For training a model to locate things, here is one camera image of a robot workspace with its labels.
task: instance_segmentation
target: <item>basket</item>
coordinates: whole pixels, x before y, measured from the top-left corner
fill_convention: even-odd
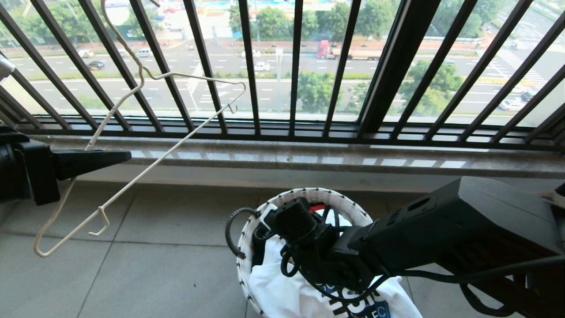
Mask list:
[[[282,203],[291,201],[297,197],[304,197],[309,203],[324,203],[326,205],[331,205],[335,213],[343,216],[346,220],[351,222],[352,225],[366,226],[373,222],[369,214],[367,214],[367,212],[365,212],[359,204],[351,201],[348,197],[339,192],[325,188],[298,188],[283,192],[263,203],[259,208],[257,208],[257,211],[259,213],[263,213],[269,204],[280,206]],[[253,232],[259,223],[259,219],[255,216],[249,217],[245,223],[244,228],[241,231],[240,239],[237,242],[237,248],[243,252],[246,257],[237,257],[236,266],[237,279],[240,282],[244,296],[247,298],[247,301],[251,304],[251,306],[253,306],[253,309],[263,316],[263,310],[255,301],[255,297],[251,291],[248,289],[249,275],[251,274],[251,256],[253,254],[251,242]]]

